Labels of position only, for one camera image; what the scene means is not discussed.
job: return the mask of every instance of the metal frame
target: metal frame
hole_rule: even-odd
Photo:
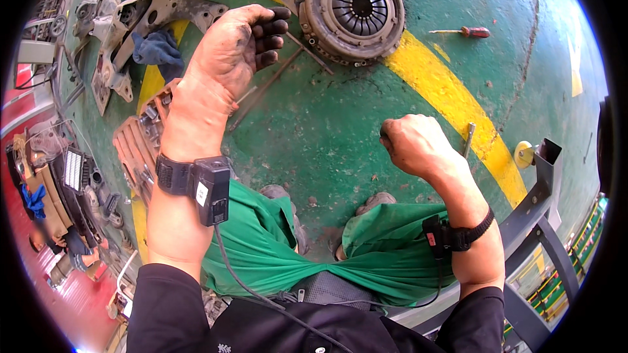
[[[499,230],[506,255],[506,277],[512,275],[540,243],[560,275],[569,302],[573,302],[580,286],[569,254],[555,232],[561,223],[557,209],[563,169],[561,151],[552,141],[543,140],[534,153],[536,184],[499,225]],[[550,325],[508,283],[504,286],[504,300],[506,319],[518,339],[533,352],[538,350],[551,333]],[[435,330],[446,319],[442,314],[451,309],[447,307],[413,329],[422,333]]]

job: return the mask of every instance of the person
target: person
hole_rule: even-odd
[[[209,28],[173,90],[161,138],[164,156],[192,162],[220,155],[233,102],[256,71],[278,60],[289,16],[285,8],[249,5],[230,10]],[[148,263],[137,277],[128,351],[500,352],[504,252],[497,222],[466,160],[431,117],[388,119],[382,133],[379,141],[391,161],[426,180],[444,205],[402,205],[376,194],[332,248],[339,261],[318,264],[295,252],[302,253],[306,243],[285,191],[271,186],[259,193],[232,180],[229,219],[218,225],[220,237],[232,269],[257,293],[277,293],[303,277],[330,271],[372,289],[381,302],[412,305],[434,294],[439,280],[421,221],[439,215],[451,227],[474,228],[487,220],[488,229],[468,251],[444,260],[442,283],[457,279],[460,301],[435,343],[378,311],[281,302],[281,312],[255,302],[228,273],[215,229],[200,223],[196,201],[155,186],[148,210]],[[233,297],[211,330],[201,299],[202,273],[208,274],[205,286]]]
[[[68,227],[68,232],[63,236],[56,236],[48,233],[46,221],[43,218],[35,218],[33,225],[33,229],[28,234],[28,241],[36,253],[41,252],[45,246],[48,246],[55,255],[65,250],[70,256],[72,267],[83,272],[99,259],[98,246],[88,248],[74,226]],[[107,245],[106,239],[101,245]]]

